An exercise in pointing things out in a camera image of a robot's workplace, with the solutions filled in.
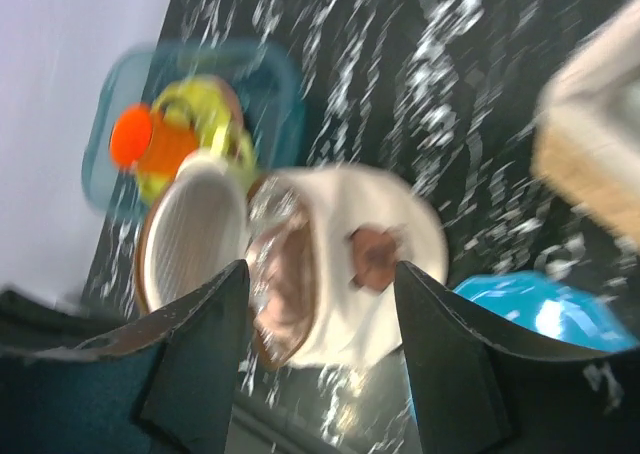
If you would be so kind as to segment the cream round laundry bag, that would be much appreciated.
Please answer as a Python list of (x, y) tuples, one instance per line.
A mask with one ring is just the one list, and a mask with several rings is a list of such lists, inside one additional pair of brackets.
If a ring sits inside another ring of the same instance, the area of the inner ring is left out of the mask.
[(288, 168), (242, 187), (189, 156), (154, 202), (136, 249), (140, 308), (156, 311), (236, 260), (249, 271), (254, 342), (273, 368), (375, 365), (400, 347), (395, 269), (449, 269), (436, 211), (396, 175), (344, 164)]

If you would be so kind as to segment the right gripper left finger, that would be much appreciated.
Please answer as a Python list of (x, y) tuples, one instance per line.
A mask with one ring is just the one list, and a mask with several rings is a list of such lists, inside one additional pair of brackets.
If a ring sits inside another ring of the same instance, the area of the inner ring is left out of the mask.
[(238, 260), (121, 325), (3, 293), (2, 451), (223, 452), (248, 290)]

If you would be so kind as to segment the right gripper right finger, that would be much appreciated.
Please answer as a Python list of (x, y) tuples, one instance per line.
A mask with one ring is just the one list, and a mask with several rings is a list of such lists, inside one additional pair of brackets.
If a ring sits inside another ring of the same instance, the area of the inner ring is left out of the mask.
[(635, 453), (639, 353), (607, 354), (520, 327), (415, 265), (397, 316), (427, 453)]

